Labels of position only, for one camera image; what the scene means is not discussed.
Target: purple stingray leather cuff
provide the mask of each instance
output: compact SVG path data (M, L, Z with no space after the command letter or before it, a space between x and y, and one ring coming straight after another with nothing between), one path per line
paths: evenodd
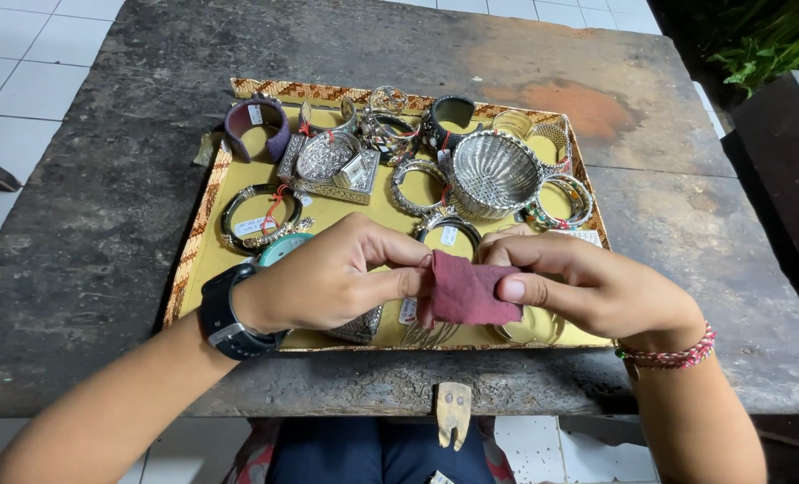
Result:
M241 141L241 137L256 126L274 126L277 128L277 134L265 141L265 148L268 149L271 160L277 163L283 157L286 145L289 142L289 123L286 119L286 113L284 113L284 109L276 97L255 92L252 99L234 105L227 113L227 118L223 121L223 128L235 154L247 163L253 161L259 153L252 157Z

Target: wooden peg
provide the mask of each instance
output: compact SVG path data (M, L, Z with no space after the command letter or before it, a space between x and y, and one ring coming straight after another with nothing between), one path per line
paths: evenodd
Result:
M436 390L438 443L445 448L456 430L454 450L459 450L468 435L471 423L471 387L461 383L439 383Z

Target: beaded bangle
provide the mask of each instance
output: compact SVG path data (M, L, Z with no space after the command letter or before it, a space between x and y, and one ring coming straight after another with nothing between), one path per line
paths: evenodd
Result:
M614 354L618 358L628 361L633 365L640 368L652 369L684 369L690 366L695 366L704 361L713 352L713 344L716 340L716 331L710 327L710 323L706 320L706 332L701 338L701 341L695 344L692 348L685 351L677 351L676 353L653 353L650 351L631 350L624 346L618 346L614 350Z

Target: fingernail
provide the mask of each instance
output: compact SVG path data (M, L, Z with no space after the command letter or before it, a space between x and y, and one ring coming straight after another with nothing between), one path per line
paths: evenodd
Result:
M508 279L501 287L501 296L505 301L516 302L525 295L525 283Z

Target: wooden table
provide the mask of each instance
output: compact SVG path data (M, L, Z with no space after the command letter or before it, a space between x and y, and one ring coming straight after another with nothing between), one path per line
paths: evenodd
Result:
M0 417L38 412L159 320L228 78L393 84L570 116L617 251L687 289L749 412L799 413L799 300L672 43L374 0L128 0L0 234ZM277 355L188 415L632 412L610 350Z

